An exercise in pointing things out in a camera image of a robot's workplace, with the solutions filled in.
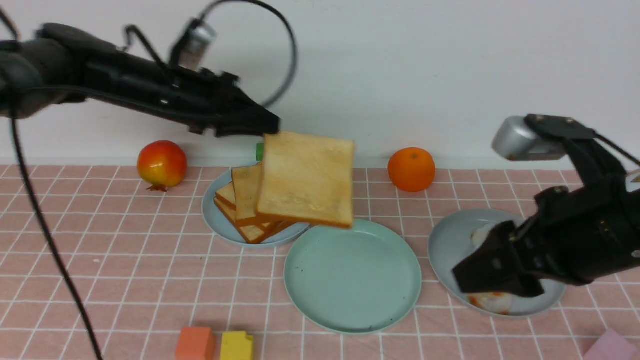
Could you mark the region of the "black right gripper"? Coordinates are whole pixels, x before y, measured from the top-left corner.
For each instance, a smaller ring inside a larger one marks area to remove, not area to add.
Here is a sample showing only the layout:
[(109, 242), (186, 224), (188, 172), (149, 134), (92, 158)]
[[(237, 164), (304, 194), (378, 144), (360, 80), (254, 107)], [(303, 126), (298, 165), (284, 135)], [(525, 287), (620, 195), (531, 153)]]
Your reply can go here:
[(534, 298), (541, 280), (584, 286), (639, 267), (639, 191), (625, 187), (569, 191), (549, 187), (521, 227), (496, 223), (483, 245), (452, 269), (464, 294), (508, 293)]

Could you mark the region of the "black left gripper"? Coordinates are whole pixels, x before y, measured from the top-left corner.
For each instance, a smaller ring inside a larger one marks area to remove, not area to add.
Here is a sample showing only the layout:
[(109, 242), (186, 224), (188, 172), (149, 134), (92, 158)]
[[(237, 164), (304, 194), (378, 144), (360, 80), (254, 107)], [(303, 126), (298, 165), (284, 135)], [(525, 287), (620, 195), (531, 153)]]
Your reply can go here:
[(247, 99), (239, 84), (237, 75), (201, 69), (195, 77), (176, 77), (170, 85), (161, 86), (158, 104), (166, 112), (179, 113), (174, 121), (196, 135), (206, 130), (217, 138), (279, 133), (281, 119)]

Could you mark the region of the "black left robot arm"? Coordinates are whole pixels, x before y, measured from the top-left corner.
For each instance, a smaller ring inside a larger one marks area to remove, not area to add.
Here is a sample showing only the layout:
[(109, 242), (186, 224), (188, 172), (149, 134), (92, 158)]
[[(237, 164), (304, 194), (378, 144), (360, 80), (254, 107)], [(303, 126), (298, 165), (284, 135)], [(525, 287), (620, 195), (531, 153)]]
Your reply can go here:
[(128, 54), (61, 23), (34, 39), (1, 43), (1, 116), (27, 119), (50, 105), (88, 99), (166, 119), (215, 137), (279, 132), (281, 120), (237, 85), (238, 77), (193, 71)]

